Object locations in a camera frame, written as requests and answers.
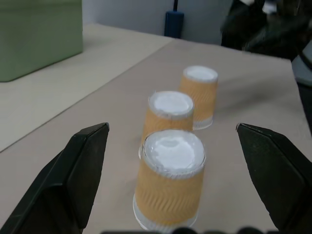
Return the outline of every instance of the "paper cup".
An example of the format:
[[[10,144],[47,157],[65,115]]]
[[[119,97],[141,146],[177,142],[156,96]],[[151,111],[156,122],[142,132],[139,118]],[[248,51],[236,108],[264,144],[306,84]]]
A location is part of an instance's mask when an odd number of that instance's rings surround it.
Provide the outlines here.
[[[194,102],[193,130],[209,127],[215,111],[218,73],[210,68],[191,66],[184,70],[179,91]]]
[[[141,146],[146,137],[166,129],[192,131],[194,104],[186,94],[175,91],[154,93],[149,98]]]
[[[142,228],[170,233],[197,218],[206,155],[191,132],[164,130],[147,137],[133,209]]]

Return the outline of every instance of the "table surface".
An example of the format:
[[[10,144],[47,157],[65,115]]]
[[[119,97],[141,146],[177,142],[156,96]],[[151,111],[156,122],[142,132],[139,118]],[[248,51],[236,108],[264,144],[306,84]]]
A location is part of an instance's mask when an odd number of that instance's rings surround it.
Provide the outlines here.
[[[0,225],[39,171],[80,129],[109,122],[101,182],[84,234],[140,230],[132,209],[138,148],[148,97],[177,90],[182,71],[209,66],[219,73],[214,123],[196,131],[208,163],[194,228],[234,233],[274,229],[250,179],[235,127],[243,122],[286,135],[311,160],[311,137],[290,62],[218,46],[174,40],[38,128],[0,155]]]
[[[82,54],[0,83],[0,152],[172,39],[91,24],[83,41]]]

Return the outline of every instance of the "upside-down cup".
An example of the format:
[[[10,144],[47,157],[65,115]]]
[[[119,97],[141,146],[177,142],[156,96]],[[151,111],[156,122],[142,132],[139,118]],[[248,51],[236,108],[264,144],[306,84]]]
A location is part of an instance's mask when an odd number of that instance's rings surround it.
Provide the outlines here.
[[[146,138],[133,198],[143,229],[171,233],[195,223],[205,163],[203,144],[191,132],[164,130]]]
[[[203,66],[191,66],[183,71],[179,91],[194,102],[193,130],[205,129],[213,123],[218,73]]]
[[[143,134],[138,155],[146,137],[166,129],[193,130],[194,104],[186,94],[175,91],[154,93],[148,100]]]

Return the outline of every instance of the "blue object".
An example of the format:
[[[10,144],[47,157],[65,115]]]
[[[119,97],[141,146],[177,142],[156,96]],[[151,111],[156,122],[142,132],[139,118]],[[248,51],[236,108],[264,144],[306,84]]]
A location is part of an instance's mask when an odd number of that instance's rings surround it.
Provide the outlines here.
[[[164,36],[181,38],[184,21],[184,13],[179,11],[166,12],[166,24]]]

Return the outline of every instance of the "dark object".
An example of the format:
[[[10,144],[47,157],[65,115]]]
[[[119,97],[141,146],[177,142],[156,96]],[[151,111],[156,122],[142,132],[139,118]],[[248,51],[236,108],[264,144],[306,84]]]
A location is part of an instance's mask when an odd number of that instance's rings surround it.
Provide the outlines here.
[[[297,84],[310,133],[312,133],[312,87],[300,83]]]
[[[164,36],[171,38],[181,38],[184,13],[177,11],[178,0],[174,2],[173,11],[166,12]]]
[[[144,231],[134,231],[134,232],[102,232],[102,234],[143,234],[143,233],[150,233],[150,234],[160,234],[156,232],[144,232]],[[178,228],[172,232],[172,234],[197,234],[194,230],[190,228]],[[218,231],[207,231],[203,234],[225,234]],[[243,228],[237,234],[263,234],[261,231],[255,228]],[[280,233],[280,232],[268,232],[267,234],[294,234],[294,233]]]
[[[280,231],[312,233],[312,163],[283,135],[237,126],[253,184]]]
[[[311,0],[238,2],[221,28],[223,46],[293,60],[309,43]],[[264,4],[275,5],[276,12],[265,14]]]
[[[38,174],[0,234],[80,234],[98,190],[109,125],[72,136]]]

